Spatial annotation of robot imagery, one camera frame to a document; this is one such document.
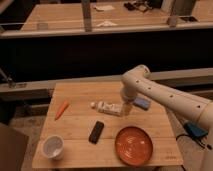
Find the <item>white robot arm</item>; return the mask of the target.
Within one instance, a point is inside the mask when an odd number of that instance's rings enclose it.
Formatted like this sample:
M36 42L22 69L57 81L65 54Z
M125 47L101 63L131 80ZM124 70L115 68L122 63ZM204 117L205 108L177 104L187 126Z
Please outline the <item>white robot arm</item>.
M213 101L186 93L149 79L150 70L138 65L121 76L124 102L132 103L138 94L143 94L159 104L177 112L208 132L200 171L213 171Z

